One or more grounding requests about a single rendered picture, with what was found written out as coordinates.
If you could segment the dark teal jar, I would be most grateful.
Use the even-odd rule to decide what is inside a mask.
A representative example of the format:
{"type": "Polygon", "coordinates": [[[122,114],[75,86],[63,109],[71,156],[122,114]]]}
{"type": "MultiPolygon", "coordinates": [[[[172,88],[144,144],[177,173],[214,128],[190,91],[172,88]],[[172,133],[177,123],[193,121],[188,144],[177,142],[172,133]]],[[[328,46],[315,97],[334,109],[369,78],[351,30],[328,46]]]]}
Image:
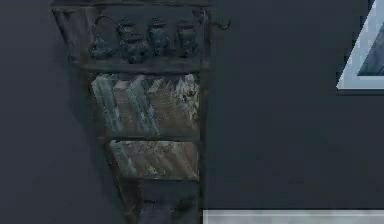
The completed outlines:
{"type": "Polygon", "coordinates": [[[116,32],[119,35],[121,57],[130,64],[143,63],[149,52],[149,44],[138,31],[136,24],[127,17],[118,21],[116,32]]]}
{"type": "Polygon", "coordinates": [[[179,51],[182,58],[193,56],[198,51],[195,26],[186,20],[176,23],[176,39],[179,42],[179,51]]]}
{"type": "Polygon", "coordinates": [[[167,23],[159,18],[153,17],[147,26],[147,36],[155,56],[165,56],[170,49],[170,35],[167,23]]]}

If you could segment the white framed wall picture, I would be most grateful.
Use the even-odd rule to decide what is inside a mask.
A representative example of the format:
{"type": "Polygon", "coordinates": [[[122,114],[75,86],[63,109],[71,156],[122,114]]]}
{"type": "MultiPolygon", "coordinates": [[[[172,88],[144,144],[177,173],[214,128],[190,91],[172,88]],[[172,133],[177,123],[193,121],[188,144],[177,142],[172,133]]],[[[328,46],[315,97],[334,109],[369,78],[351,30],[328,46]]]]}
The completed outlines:
{"type": "Polygon", "coordinates": [[[373,0],[336,89],[384,91],[384,0],[373,0]]]}

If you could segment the black wall hook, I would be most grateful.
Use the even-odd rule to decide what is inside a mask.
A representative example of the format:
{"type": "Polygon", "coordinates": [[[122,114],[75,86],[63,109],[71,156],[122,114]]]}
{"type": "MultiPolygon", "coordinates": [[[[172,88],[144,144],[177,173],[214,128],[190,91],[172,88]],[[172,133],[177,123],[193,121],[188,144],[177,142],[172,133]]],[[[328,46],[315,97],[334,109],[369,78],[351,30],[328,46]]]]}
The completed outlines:
{"type": "Polygon", "coordinates": [[[232,21],[230,19],[228,19],[226,21],[217,20],[215,22],[216,28],[221,30],[221,31],[228,31],[231,28],[231,25],[232,25],[232,21]]]}

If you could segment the dark teal jug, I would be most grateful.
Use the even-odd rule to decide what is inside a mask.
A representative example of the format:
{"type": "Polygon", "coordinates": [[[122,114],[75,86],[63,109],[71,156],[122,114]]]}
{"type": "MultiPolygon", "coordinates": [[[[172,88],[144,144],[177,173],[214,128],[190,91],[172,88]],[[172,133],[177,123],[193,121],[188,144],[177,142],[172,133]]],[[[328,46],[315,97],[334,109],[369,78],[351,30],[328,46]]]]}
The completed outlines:
{"type": "Polygon", "coordinates": [[[113,21],[113,19],[108,16],[100,15],[95,19],[92,25],[91,31],[93,34],[93,41],[88,48],[88,53],[94,60],[107,60],[116,54],[116,48],[97,32],[97,26],[102,19],[113,21]]]}

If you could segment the row of brown books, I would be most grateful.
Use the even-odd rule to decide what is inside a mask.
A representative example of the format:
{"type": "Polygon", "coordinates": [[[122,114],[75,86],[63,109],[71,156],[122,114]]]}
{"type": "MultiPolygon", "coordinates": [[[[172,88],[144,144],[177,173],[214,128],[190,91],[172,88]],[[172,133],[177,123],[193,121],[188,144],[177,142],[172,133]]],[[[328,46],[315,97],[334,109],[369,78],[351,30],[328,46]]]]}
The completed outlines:
{"type": "Polygon", "coordinates": [[[198,151],[192,142],[110,142],[120,172],[128,178],[199,180],[198,151]]]}

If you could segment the row of pale books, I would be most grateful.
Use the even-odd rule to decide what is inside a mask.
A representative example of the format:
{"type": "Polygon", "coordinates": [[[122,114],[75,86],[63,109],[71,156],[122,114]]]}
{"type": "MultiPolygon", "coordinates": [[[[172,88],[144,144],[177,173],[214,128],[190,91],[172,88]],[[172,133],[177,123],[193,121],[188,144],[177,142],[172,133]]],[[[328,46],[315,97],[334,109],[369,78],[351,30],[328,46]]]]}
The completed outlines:
{"type": "Polygon", "coordinates": [[[100,74],[91,87],[110,135],[189,136],[199,131],[199,84],[193,74],[100,74]]]}

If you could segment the dark wooden bookshelf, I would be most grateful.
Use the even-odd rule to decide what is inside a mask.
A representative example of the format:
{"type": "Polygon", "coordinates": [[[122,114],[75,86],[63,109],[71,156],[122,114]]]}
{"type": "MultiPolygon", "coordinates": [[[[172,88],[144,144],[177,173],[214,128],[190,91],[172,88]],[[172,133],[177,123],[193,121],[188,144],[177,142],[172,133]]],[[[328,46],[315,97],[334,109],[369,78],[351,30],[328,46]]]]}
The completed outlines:
{"type": "Polygon", "coordinates": [[[53,0],[51,10],[68,47],[69,61],[78,71],[87,90],[92,109],[94,134],[103,150],[123,206],[126,224],[202,224],[204,157],[206,149],[208,75],[210,72],[211,28],[209,0],[53,0]],[[93,41],[92,25],[105,15],[97,32],[116,48],[107,60],[94,60],[88,48],[93,41]],[[149,44],[147,59],[130,64],[121,57],[118,21],[127,17],[149,44]],[[153,17],[163,19],[168,26],[170,49],[165,56],[155,56],[147,36],[147,26],[153,17]],[[191,22],[196,29],[198,51],[182,58],[176,39],[176,23],[191,22]],[[120,78],[133,75],[180,76],[193,74],[199,84],[199,131],[194,135],[110,135],[107,133],[91,82],[100,74],[116,74],[120,78]],[[177,141],[192,142],[198,151],[199,180],[160,180],[128,178],[122,175],[111,152],[110,142],[117,141],[177,141]]]}

